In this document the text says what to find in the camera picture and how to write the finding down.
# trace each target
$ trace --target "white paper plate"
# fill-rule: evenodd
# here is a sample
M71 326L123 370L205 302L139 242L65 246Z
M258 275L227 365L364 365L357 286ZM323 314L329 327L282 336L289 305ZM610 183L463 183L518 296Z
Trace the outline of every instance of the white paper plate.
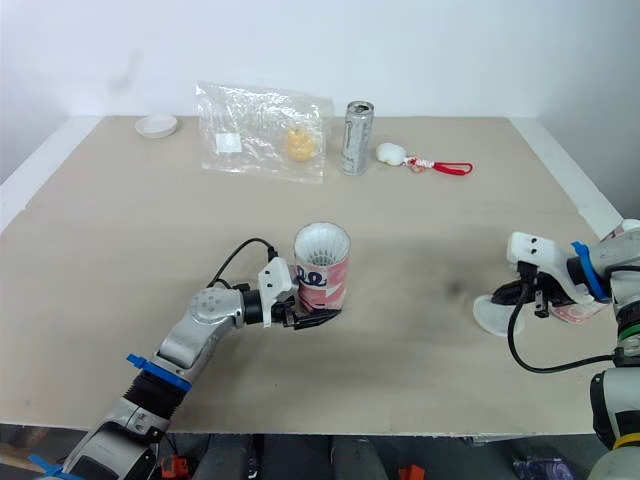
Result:
M146 138L168 137L176 131L178 119L173 115L149 115L136 122L136 132Z

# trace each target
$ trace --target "table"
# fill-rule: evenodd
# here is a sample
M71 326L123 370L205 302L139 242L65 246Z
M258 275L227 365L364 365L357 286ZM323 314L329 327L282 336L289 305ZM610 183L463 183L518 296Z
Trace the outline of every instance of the table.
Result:
M55 173L40 173L32 183L42 187L5 222L0 421L90 427L136 373L124 357L149 355L237 244L260 235L291 259L296 231L329 220L353 244L344 312L306 331L233 332L178 410L174 431L591 431L588 384L602 365L525 372L506 341L471 316L477 295L515 278L504 257L512 231L569 248L619 221L535 121L376 120L373 145L472 161L464 178L377 163L362 177L344 176L338 121L322 185L203 171L196 119L182 118L160 140L139 137L135 121L101 119L57 170L49 165ZM540 158L514 126L528 131ZM574 201L550 172L564 175ZM10 184L4 194L15 199L17 190ZM4 203L20 208L20 200ZM264 256L248 250L225 277L254 279ZM608 309L580 327L525 315L517 341L532 363L615 344Z

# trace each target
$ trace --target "plastic bag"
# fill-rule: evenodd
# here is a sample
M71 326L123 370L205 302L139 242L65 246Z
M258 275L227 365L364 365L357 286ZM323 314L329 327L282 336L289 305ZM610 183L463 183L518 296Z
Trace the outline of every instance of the plastic bag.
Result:
M304 93L198 82L205 169L321 183L333 103Z

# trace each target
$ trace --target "silver can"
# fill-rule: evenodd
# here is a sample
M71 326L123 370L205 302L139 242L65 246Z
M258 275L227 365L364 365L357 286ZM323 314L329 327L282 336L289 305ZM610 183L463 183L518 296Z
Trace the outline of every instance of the silver can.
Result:
M358 100L347 105L342 144L342 171L347 175L362 175L367 170L372 127L372 103Z

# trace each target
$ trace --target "yellow food item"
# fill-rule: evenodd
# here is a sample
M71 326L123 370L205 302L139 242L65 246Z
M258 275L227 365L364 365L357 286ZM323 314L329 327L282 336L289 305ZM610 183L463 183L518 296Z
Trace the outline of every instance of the yellow food item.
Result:
M306 162L316 153L316 144L304 128L291 128L285 139L287 155L297 162Z

